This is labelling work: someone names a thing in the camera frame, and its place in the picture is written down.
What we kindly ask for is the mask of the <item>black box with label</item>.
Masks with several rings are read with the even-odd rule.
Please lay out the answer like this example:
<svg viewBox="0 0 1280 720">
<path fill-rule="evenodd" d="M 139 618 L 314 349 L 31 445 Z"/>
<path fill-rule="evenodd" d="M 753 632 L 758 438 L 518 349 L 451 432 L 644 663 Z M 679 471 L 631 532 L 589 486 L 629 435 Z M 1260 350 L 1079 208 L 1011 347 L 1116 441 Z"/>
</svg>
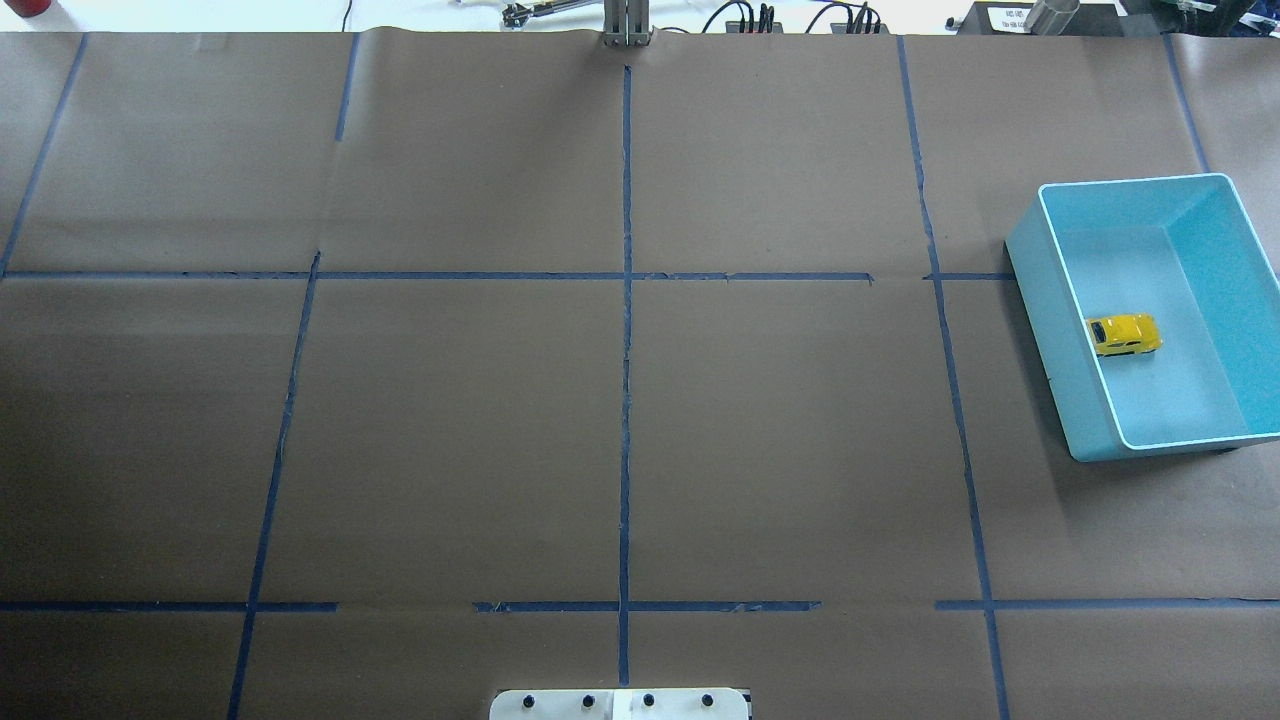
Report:
<svg viewBox="0 0 1280 720">
<path fill-rule="evenodd" d="M 956 35 L 1121 37 L 1114 3 L 974 1 L 945 28 Z"/>
</svg>

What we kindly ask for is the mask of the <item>metal clamp tool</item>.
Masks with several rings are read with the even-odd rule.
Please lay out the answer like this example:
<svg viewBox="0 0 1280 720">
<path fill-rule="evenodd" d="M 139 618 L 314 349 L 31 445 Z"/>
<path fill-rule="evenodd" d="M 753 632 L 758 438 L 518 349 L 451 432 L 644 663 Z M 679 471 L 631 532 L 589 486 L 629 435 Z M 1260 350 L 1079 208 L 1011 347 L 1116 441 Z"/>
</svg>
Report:
<svg viewBox="0 0 1280 720">
<path fill-rule="evenodd" d="M 561 14 L 594 4 L 599 4 L 599 1 L 553 0 L 507 3 L 502 10 L 502 26 L 504 29 L 522 29 L 532 19 Z"/>
</svg>

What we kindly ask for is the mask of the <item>aluminium frame profile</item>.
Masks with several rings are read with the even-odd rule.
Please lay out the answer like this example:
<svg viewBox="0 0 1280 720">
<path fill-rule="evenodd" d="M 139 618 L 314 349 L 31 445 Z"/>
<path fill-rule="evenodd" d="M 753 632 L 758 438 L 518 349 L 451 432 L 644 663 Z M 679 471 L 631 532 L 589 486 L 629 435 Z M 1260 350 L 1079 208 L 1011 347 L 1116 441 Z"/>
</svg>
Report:
<svg viewBox="0 0 1280 720">
<path fill-rule="evenodd" d="M 646 47 L 650 44 L 650 1 L 605 0 L 602 5 L 602 44 L 605 47 Z"/>
</svg>

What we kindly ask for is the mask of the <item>black power strip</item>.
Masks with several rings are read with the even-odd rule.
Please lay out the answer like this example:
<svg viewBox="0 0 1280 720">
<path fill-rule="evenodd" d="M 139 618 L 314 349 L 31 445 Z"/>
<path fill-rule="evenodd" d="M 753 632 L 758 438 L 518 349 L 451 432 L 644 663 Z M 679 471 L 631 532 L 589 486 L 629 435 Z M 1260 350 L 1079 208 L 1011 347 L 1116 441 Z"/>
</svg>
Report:
<svg viewBox="0 0 1280 720">
<path fill-rule="evenodd" d="M 888 35 L 869 1 L 730 1 L 708 19 L 703 33 Z"/>
</svg>

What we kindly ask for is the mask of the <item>light blue plastic bin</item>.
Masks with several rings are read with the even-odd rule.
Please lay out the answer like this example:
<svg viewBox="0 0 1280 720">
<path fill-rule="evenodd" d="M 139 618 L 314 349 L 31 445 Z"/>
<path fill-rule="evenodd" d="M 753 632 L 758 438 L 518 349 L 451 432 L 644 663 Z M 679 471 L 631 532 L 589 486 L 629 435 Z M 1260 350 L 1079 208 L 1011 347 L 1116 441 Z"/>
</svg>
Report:
<svg viewBox="0 0 1280 720">
<path fill-rule="evenodd" d="M 1229 176 L 1043 184 L 1005 246 L 1076 461 L 1277 439 L 1277 277 Z M 1084 320 L 1129 313 L 1164 347 L 1094 356 Z"/>
</svg>

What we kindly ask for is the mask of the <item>red cylinder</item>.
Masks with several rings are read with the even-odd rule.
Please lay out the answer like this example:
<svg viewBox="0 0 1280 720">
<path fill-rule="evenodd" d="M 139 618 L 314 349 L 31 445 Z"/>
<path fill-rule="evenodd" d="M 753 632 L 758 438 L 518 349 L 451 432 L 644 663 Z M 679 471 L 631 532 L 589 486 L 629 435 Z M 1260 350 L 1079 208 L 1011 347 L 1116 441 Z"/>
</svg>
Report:
<svg viewBox="0 0 1280 720">
<path fill-rule="evenodd" d="M 38 17 L 52 5 L 51 0 L 4 0 L 3 3 L 22 19 Z"/>
</svg>

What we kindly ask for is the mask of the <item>yellow beetle toy car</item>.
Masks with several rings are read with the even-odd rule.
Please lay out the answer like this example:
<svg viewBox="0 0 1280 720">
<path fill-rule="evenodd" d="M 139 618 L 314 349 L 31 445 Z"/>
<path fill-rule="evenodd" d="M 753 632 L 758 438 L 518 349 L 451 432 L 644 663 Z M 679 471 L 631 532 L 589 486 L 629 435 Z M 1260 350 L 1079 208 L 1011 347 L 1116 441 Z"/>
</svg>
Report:
<svg viewBox="0 0 1280 720">
<path fill-rule="evenodd" d="M 1164 347 L 1158 324 L 1148 313 L 1093 316 L 1084 325 L 1097 357 L 1152 354 Z"/>
</svg>

